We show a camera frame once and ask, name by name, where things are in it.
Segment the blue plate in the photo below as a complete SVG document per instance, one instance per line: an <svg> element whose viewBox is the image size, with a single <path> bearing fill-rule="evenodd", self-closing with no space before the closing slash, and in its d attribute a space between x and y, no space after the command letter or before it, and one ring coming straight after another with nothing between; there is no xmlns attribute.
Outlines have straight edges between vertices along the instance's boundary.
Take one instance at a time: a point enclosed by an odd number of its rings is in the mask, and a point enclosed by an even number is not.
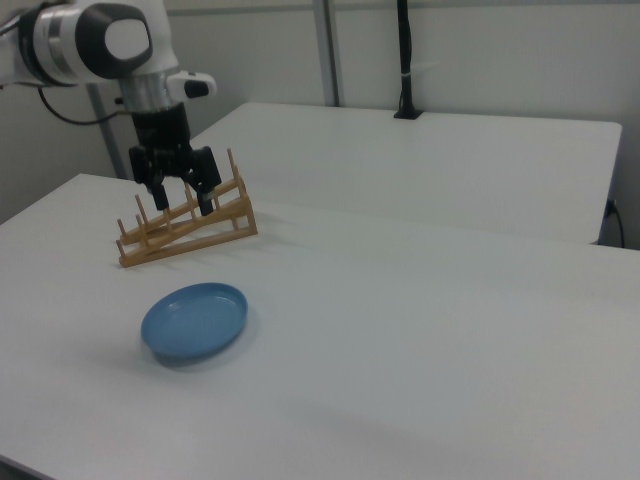
<svg viewBox="0 0 640 480"><path fill-rule="evenodd" d="M247 321L247 299L223 283L200 283L177 290L142 321L142 339L162 357L192 359L231 343Z"/></svg>

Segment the table surface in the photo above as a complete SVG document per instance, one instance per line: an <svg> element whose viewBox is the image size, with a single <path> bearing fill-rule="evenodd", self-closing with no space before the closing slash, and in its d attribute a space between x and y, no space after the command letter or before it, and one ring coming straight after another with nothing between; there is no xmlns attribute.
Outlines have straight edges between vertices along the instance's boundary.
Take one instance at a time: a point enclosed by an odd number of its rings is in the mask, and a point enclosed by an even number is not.
<svg viewBox="0 0 640 480"><path fill-rule="evenodd" d="M598 240L620 125L250 103L199 135L253 196L429 224Z"/></svg>
<svg viewBox="0 0 640 480"><path fill-rule="evenodd" d="M83 175L0 227L1 455L65 480L640 476L636 252L256 201L258 236L125 270L142 192ZM207 281L246 294L245 331L159 364L143 316Z"/></svg>

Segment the black cable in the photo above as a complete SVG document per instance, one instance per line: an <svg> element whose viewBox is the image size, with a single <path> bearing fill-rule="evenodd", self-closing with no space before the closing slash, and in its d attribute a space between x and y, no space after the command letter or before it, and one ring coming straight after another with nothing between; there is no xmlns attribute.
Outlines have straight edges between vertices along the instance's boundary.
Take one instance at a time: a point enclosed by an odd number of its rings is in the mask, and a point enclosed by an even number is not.
<svg viewBox="0 0 640 480"><path fill-rule="evenodd" d="M611 206L611 213L615 214L618 219L618 226L620 227L620 246L625 248L624 245L624 228L622 227L622 217L620 216L620 212L618 208L614 205Z"/></svg>
<svg viewBox="0 0 640 480"><path fill-rule="evenodd" d="M11 22L13 23L9 23L8 25L5 25L4 28L0 30L0 36L6 33L9 33L11 30L15 30L16 28L18 28L18 18L11 20Z"/></svg>
<svg viewBox="0 0 640 480"><path fill-rule="evenodd" d="M127 114L127 112L114 112L111 115L107 115L104 118L99 118L97 120L89 120L89 121L86 121L86 122L82 122L82 121L78 121L78 120L71 120L70 118L67 118L67 117L64 117L64 116L60 115L51 106L51 104L47 101L47 98L44 96L44 91L42 90L42 87L38 87L38 94L40 95L40 99L42 100L42 103L44 104L44 106L47 107L47 110L49 110L56 118L59 118L63 122L70 123L71 125L77 125L77 126L81 126L81 127L87 127L89 125L99 125L101 123L108 122L109 120L111 120L112 118L114 118L114 117L116 117L118 115L126 115Z"/></svg>

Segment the robotic arm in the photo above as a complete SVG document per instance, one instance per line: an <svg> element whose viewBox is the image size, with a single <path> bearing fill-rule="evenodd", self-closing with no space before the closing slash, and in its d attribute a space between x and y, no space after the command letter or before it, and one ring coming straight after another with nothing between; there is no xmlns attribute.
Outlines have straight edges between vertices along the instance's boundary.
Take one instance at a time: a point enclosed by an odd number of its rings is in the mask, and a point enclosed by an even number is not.
<svg viewBox="0 0 640 480"><path fill-rule="evenodd" d="M109 80L118 81L140 142L129 151L135 181L164 210L164 177L180 177L211 213L220 174L210 148L191 148L184 102L214 95L216 84L180 71L162 0L51 1L0 24L0 88Z"/></svg>

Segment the black pole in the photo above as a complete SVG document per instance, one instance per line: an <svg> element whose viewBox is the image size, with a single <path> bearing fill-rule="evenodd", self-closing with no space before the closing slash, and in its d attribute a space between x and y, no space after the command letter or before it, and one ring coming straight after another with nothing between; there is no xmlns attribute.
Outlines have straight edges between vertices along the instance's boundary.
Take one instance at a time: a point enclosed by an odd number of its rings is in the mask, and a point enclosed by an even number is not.
<svg viewBox="0 0 640 480"><path fill-rule="evenodd" d="M409 7L407 0L398 0L398 35L400 39L400 73L402 75L402 93L395 118L415 120L422 113L413 106L411 87L411 27L409 26Z"/></svg>

